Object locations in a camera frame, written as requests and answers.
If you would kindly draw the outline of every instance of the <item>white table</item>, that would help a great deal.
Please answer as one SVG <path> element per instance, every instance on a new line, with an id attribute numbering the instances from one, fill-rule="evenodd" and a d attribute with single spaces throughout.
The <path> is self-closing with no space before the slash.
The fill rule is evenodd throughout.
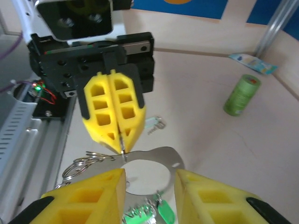
<path id="1" fill-rule="evenodd" d="M 133 151 L 173 147 L 186 169 L 257 194 L 297 223 L 298 101 L 273 76 L 257 74 L 229 58 L 165 52 L 154 57 L 154 91 L 144 95 L 147 117 L 160 115 L 167 127 L 150 136 L 143 132 Z M 257 76 L 262 86 L 244 114 L 231 117 L 222 107 L 244 73 Z M 77 104 L 58 181 L 86 150 L 113 154 L 91 140 Z M 157 178 L 167 178 L 162 174 Z M 152 181 L 144 184 L 156 189 Z M 176 210 L 174 194 L 167 200 Z"/>

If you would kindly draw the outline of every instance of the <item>purple cable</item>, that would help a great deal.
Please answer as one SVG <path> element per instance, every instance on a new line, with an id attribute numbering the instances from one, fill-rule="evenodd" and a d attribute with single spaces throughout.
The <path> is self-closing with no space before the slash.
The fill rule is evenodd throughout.
<path id="1" fill-rule="evenodd" d="M 29 82 L 29 81 L 17 81 L 17 82 L 15 82 L 15 83 L 11 83 L 10 85 L 8 85 L 8 86 L 6 86 L 6 87 L 0 89 L 0 93 L 7 92 L 7 91 L 9 91 L 11 88 L 13 88 L 15 85 L 17 85 L 17 84 L 22 84 L 22 83 L 32 84 L 32 83 Z"/>
<path id="2" fill-rule="evenodd" d="M 13 45 L 10 46 L 9 49 L 7 49 L 5 52 L 3 52 L 3 53 L 0 54 L 0 61 L 2 59 L 6 58 L 11 52 L 13 52 L 14 49 L 16 49 L 16 47 L 19 46 L 19 44 L 21 43 L 22 39 L 23 39 L 23 32 L 20 33 L 18 39 L 14 42 Z"/>

